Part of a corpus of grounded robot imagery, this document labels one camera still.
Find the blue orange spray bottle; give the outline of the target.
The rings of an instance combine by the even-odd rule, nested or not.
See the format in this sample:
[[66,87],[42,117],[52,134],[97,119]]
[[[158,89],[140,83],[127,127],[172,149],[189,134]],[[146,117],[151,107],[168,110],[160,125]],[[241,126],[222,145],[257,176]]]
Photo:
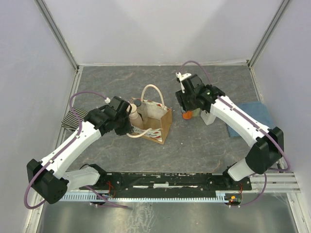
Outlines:
[[184,110],[181,110],[181,113],[182,113],[182,118],[184,120],[190,120],[193,116],[193,113],[192,111],[184,111]]

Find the white square bottle dark cap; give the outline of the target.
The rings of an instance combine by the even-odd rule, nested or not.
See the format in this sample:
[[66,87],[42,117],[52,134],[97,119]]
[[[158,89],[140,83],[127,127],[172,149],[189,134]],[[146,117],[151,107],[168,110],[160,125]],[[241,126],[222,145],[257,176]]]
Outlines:
[[216,116],[214,116],[212,113],[209,113],[207,111],[201,111],[200,117],[207,126],[212,124],[216,119]]

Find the watermelon print canvas bag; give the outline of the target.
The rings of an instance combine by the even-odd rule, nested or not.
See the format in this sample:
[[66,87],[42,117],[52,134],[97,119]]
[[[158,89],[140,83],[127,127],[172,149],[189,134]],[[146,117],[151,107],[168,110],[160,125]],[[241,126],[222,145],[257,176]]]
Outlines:
[[[148,100],[144,97],[148,88],[153,88],[158,92],[161,102]],[[161,91],[157,86],[148,84],[144,87],[140,98],[132,98],[130,104],[134,104],[134,100],[136,99],[140,99],[143,103],[146,104],[148,120],[146,123],[143,122],[143,129],[132,126],[133,132],[128,133],[127,136],[130,138],[142,137],[159,144],[164,144],[173,118],[172,110],[165,105]]]

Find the black white striped cloth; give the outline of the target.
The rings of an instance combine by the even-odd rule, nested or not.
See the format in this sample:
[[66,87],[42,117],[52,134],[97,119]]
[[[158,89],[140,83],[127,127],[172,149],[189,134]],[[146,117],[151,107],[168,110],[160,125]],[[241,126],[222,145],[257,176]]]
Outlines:
[[[73,107],[73,110],[76,112],[81,121],[83,121],[88,114],[88,111],[80,108]],[[79,127],[79,122],[77,117],[72,113],[72,111],[68,111],[68,113],[62,120],[61,127],[71,132],[77,130],[77,128]]]

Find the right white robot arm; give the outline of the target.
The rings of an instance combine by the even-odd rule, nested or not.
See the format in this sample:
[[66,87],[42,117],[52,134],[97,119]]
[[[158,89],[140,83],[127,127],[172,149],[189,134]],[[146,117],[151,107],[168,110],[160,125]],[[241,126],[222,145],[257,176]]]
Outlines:
[[279,159],[285,158],[283,131],[278,127],[271,129],[251,118],[217,87],[185,88],[175,95],[184,111],[201,109],[207,114],[203,117],[206,125],[213,123],[215,118],[221,119],[250,147],[247,156],[230,166],[228,174],[223,176],[222,183],[226,189],[235,189],[243,178],[254,173],[263,174]]

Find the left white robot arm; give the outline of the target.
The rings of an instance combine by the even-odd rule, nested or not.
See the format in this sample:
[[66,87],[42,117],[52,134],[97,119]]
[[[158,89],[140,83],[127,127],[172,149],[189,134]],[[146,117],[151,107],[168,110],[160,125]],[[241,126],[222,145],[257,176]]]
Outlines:
[[107,184],[106,172],[98,165],[68,171],[68,167],[93,142],[104,134],[115,131],[125,135],[132,129],[129,115],[133,108],[104,105],[88,113],[77,130],[51,154],[40,161],[32,159],[27,165],[29,185],[49,204],[58,202],[68,191],[85,186],[103,189]]

